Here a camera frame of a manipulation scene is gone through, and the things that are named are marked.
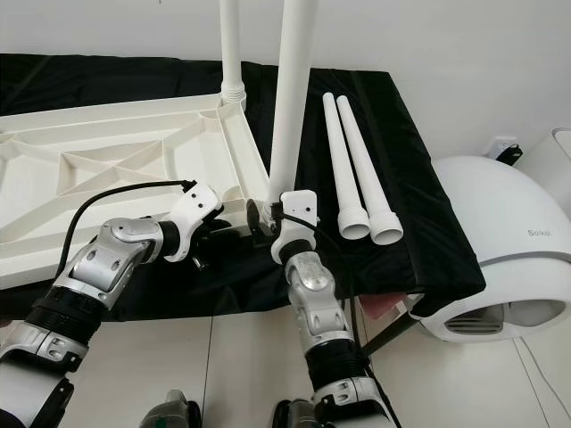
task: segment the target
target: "wall outlet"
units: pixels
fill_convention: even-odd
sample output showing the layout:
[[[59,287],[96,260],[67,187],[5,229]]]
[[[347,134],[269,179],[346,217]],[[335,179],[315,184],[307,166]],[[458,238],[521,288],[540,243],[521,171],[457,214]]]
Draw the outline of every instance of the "wall outlet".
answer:
[[[498,159],[498,156],[513,144],[517,144],[517,138],[514,136],[495,136],[484,156],[494,160]]]

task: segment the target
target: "white vertical pole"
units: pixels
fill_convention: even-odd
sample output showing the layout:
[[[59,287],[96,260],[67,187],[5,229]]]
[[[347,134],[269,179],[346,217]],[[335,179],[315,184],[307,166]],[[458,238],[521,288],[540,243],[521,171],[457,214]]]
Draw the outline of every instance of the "white vertical pole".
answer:
[[[285,0],[277,73],[276,116],[264,216],[279,195],[294,189],[310,78],[318,0]]]
[[[323,108],[335,176],[335,189],[339,201],[339,216],[337,217],[339,233],[345,239],[360,239],[368,235],[368,215],[360,205],[359,191],[345,146],[335,98],[330,92],[323,95]]]
[[[220,1],[220,36],[222,40],[222,100],[225,103],[242,103],[245,108],[246,92],[242,82],[240,62],[240,17],[238,0]]]
[[[345,95],[337,98],[337,106],[359,179],[360,190],[363,193],[365,205],[367,205],[371,239],[377,245],[396,243],[402,238],[401,222],[391,211],[389,202],[386,200],[385,192],[360,134],[357,120],[353,116],[349,100]]]

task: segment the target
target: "white wall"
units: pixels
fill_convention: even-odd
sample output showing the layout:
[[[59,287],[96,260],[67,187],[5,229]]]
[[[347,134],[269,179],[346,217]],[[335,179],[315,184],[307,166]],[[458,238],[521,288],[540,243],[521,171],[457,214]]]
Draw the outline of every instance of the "white wall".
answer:
[[[282,3],[242,0],[245,60],[277,63]],[[390,71],[434,157],[525,149],[571,126],[570,20],[569,0],[322,0],[314,65]],[[0,0],[0,51],[217,59],[218,2]]]

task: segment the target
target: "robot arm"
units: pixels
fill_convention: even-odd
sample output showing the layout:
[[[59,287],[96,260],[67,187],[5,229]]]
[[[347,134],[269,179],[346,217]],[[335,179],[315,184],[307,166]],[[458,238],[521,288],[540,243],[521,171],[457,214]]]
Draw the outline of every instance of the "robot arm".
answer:
[[[320,424],[338,428],[394,428],[396,422],[376,381],[367,375],[367,363],[335,298],[335,280],[313,251],[313,231],[283,217],[287,214],[315,226],[316,195],[310,191],[287,192],[280,201],[274,213],[274,218],[282,214],[280,235],[271,252],[276,262],[285,265],[288,296],[314,390],[313,408],[307,402],[294,401],[286,426],[306,426],[302,421],[314,415]]]
[[[184,259],[194,231],[221,208],[207,185],[195,184],[163,221],[105,222],[0,347],[0,421],[18,428],[58,426],[73,393],[65,374],[78,369],[134,269],[159,257]]]

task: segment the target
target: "floor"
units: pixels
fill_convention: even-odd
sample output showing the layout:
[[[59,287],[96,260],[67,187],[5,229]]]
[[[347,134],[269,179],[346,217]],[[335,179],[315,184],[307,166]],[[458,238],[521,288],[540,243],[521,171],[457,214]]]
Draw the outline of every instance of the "floor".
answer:
[[[359,322],[366,337],[386,324]],[[568,319],[527,338],[568,408],[570,334]],[[571,427],[520,340],[445,343],[415,327],[373,365],[404,428]],[[278,401],[311,393],[291,308],[105,324],[70,378],[76,393],[62,428],[137,427],[170,389],[203,407],[204,428],[266,428]]]

